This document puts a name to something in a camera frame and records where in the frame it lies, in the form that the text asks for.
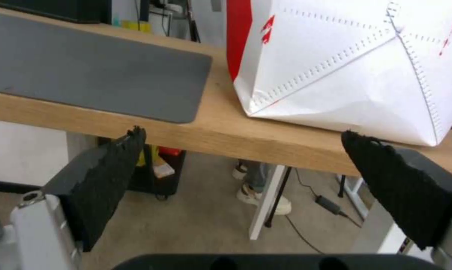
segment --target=white metal part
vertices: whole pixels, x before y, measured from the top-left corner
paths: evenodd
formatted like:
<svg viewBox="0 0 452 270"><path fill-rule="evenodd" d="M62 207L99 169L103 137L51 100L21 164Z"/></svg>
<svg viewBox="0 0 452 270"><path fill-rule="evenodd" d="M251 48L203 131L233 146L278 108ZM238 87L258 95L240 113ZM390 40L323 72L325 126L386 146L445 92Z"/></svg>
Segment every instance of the white metal part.
<svg viewBox="0 0 452 270"><path fill-rule="evenodd" d="M396 254L405 239L405 234L388 211L375 201L360 234L356 237L351 253Z"/></svg>
<svg viewBox="0 0 452 270"><path fill-rule="evenodd" d="M279 186L284 170L284 165L276 165L276 168L274 168L273 173L266 182L266 186L262 192L261 202L256 209L255 217L253 217L253 222L250 226L251 240L256 240L259 236L267 214L273 205L274 195L276 195L276 190Z"/></svg>
<svg viewBox="0 0 452 270"><path fill-rule="evenodd" d="M339 183L341 183L341 175L338 174L336 175L336 179L338 180ZM363 202L363 200L361 199L360 195L358 194L361 185L364 183L365 181L363 180L363 178L359 178L356 180L356 183L354 185L352 185L351 183L351 178L346 176L345 179L345 192L346 195L348 195L348 198L350 198L351 202L353 203L354 207L356 208L356 210L358 211L358 213L360 214L360 216L363 218L363 220L366 219L366 217L368 216L368 207L366 207L365 203Z"/></svg>
<svg viewBox="0 0 452 270"><path fill-rule="evenodd" d="M22 270L79 269L69 228L57 218L63 219L63 214L59 199L52 195L11 212Z"/></svg>

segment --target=person's foot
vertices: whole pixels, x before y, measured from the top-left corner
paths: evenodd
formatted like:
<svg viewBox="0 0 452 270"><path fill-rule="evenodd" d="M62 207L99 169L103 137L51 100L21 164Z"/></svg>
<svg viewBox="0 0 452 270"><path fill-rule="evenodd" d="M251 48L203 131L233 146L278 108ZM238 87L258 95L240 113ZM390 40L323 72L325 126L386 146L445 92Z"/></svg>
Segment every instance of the person's foot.
<svg viewBox="0 0 452 270"><path fill-rule="evenodd" d="M233 169L233 178L239 181L243 181L247 172L248 167L246 167L243 162L239 161Z"/></svg>
<svg viewBox="0 0 452 270"><path fill-rule="evenodd" d="M240 201L252 204L252 205L259 205L259 202L261 200L262 193L257 193L254 190L252 190L247 184L243 184L243 186L238 190L238 193L236 194L236 198L238 198ZM276 212L274 212L275 215L288 215L291 213L291 202L281 196L279 199L278 207L276 207Z"/></svg>

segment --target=white paper bag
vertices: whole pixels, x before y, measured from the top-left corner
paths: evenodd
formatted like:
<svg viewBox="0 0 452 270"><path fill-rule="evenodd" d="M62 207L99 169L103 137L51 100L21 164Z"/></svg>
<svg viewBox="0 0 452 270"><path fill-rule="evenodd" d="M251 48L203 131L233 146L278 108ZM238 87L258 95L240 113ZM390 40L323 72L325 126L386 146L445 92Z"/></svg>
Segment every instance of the white paper bag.
<svg viewBox="0 0 452 270"><path fill-rule="evenodd" d="M438 145L452 126L452 0L228 0L247 115Z"/></svg>

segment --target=black cable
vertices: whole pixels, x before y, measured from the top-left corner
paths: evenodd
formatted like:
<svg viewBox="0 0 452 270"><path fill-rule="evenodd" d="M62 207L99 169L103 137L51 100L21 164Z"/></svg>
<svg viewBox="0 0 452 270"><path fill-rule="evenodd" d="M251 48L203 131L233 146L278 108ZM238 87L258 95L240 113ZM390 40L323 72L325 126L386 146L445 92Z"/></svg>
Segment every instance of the black cable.
<svg viewBox="0 0 452 270"><path fill-rule="evenodd" d="M163 27L163 32L165 36L169 36L169 29L168 31L166 31L166 28L164 27L164 17L165 17L165 11L166 11L166 7L163 7L163 16L161 17L161 26Z"/></svg>
<svg viewBox="0 0 452 270"><path fill-rule="evenodd" d="M339 215L340 215L341 217L345 217L345 218L349 219L354 225L356 225L356 227L361 228L361 225L358 224L357 222L355 222L354 219L352 219L350 216L348 216L345 212L340 211L340 212L339 212Z"/></svg>
<svg viewBox="0 0 452 270"><path fill-rule="evenodd" d="M293 227L293 229L296 231L296 233L301 237L301 239L303 239L303 241L305 243L308 244L308 246L310 246L312 249L316 250L317 253L320 254L324 254L321 250L317 249L315 246L313 246L308 240L306 240L306 238L301 234L301 232L296 228L296 226L294 225L294 223L291 221L291 219L288 217L288 215L285 215L286 219L288 220L288 222L291 224L291 227Z"/></svg>
<svg viewBox="0 0 452 270"><path fill-rule="evenodd" d="M141 28L140 28L141 20L140 20L139 10L137 9L137 0L134 0L134 7L136 8L137 30L138 30L138 31L141 31Z"/></svg>
<svg viewBox="0 0 452 270"><path fill-rule="evenodd" d="M298 172L298 168L294 168L294 169L295 169L295 171L296 171L296 175L298 176L298 177L297 177L298 183L300 183L300 185L301 185L301 186L304 186L305 188L309 188L309 189L311 190L311 193L313 193L313 195L315 196L315 198L319 197L319 196L316 194L315 190L313 190L312 186L309 186L309 185L304 184L304 183L301 182L301 179L300 179L300 173Z"/></svg>
<svg viewBox="0 0 452 270"><path fill-rule="evenodd" d="M296 171L296 175L298 176L298 183L300 183L301 186L304 186L305 188L309 188L311 190L311 192L313 193L313 195L315 196L315 198L318 198L319 196L316 194L315 190L313 190L312 186L309 186L305 183L302 183L301 179L300 179L300 173L298 171L298 168L294 168ZM339 212L340 216L343 216L347 219L349 219L351 222L353 222L354 225L356 225L358 228L361 228L361 225L358 224L357 222L354 221L354 219L352 219L350 216L348 216L346 213L344 213L343 211Z"/></svg>

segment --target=red stripe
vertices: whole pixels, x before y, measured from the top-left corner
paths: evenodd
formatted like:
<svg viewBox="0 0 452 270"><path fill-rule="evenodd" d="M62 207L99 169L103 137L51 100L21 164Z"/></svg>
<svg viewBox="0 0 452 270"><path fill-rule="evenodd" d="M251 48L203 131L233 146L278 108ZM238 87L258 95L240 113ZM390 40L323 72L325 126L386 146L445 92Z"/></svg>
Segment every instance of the red stripe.
<svg viewBox="0 0 452 270"><path fill-rule="evenodd" d="M227 57L231 79L234 81L240 72L244 47L248 40L253 21L251 0L228 0L227 6Z"/></svg>

